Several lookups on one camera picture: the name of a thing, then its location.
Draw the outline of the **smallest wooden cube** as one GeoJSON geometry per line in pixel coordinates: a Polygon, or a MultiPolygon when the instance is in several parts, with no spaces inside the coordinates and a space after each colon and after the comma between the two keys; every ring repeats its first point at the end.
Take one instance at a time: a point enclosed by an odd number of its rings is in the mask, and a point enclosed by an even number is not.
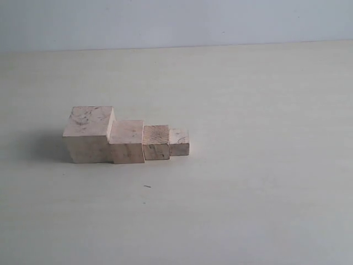
{"type": "Polygon", "coordinates": [[[190,153],[189,132],[186,129],[169,129],[169,151],[171,156],[188,156],[190,153]]]}

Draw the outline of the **second largest wooden cube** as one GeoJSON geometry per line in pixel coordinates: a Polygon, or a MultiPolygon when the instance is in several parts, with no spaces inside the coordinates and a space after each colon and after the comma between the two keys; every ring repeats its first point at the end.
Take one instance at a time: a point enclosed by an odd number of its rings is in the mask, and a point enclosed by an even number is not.
{"type": "Polygon", "coordinates": [[[114,164],[145,163],[143,128],[143,120],[113,122],[109,146],[114,164]]]}

